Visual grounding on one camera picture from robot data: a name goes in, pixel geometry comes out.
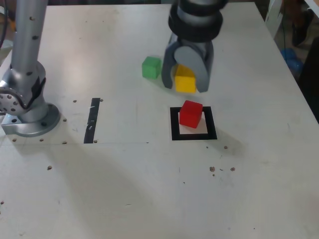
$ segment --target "red cube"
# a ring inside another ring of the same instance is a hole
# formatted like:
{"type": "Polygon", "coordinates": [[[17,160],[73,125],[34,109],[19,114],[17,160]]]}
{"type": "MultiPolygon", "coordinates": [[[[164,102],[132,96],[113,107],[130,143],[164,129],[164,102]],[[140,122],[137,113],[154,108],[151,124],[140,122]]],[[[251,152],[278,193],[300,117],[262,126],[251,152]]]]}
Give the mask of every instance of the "red cube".
{"type": "Polygon", "coordinates": [[[201,119],[203,105],[200,103],[185,101],[179,111],[179,124],[191,128],[197,128],[201,119]]]}

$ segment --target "white table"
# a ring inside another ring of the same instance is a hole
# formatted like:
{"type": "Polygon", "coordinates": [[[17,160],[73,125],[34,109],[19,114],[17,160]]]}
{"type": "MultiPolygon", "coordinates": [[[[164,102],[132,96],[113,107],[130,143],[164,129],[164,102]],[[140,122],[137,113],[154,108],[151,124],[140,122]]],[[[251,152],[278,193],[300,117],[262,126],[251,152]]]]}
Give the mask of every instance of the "white table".
{"type": "Polygon", "coordinates": [[[319,126],[254,3],[222,11],[209,92],[194,96],[141,76],[163,56],[168,12],[48,7],[45,98],[67,122],[35,138],[1,131],[1,238],[319,237],[319,126]],[[98,143],[83,144],[94,97],[98,143]],[[171,141],[169,107],[186,99],[211,106],[218,140],[171,141]]]}

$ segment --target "black cylindrical joint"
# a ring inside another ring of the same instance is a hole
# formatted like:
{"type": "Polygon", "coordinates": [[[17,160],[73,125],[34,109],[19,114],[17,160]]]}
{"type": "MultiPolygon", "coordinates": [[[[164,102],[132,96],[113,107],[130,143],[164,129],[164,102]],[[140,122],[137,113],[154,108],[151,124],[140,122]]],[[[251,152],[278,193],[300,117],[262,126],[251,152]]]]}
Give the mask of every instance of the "black cylindrical joint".
{"type": "Polygon", "coordinates": [[[210,16],[225,7],[228,0],[207,1],[208,4],[197,4],[194,1],[179,0],[178,6],[186,13],[194,16],[210,16]]]}
{"type": "Polygon", "coordinates": [[[179,0],[172,4],[168,25],[179,38],[192,42],[208,42],[220,31],[223,17],[220,13],[227,0],[196,4],[191,0],[179,0]]]}

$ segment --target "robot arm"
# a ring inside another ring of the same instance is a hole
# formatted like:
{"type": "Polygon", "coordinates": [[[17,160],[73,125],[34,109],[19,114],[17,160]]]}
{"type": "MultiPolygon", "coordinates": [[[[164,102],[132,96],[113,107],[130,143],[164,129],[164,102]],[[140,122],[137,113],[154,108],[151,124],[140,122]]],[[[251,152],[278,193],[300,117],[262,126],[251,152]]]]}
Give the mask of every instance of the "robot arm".
{"type": "Polygon", "coordinates": [[[44,101],[45,69],[37,61],[47,4],[48,0],[17,0],[11,64],[0,82],[6,134],[41,135],[60,119],[58,109],[44,101]]]}
{"type": "Polygon", "coordinates": [[[196,77],[199,92],[209,87],[213,61],[212,40],[223,23],[220,13],[227,0],[179,0],[170,10],[168,24],[172,35],[165,51],[162,80],[173,86],[173,71],[177,64],[190,68],[196,77]]]}

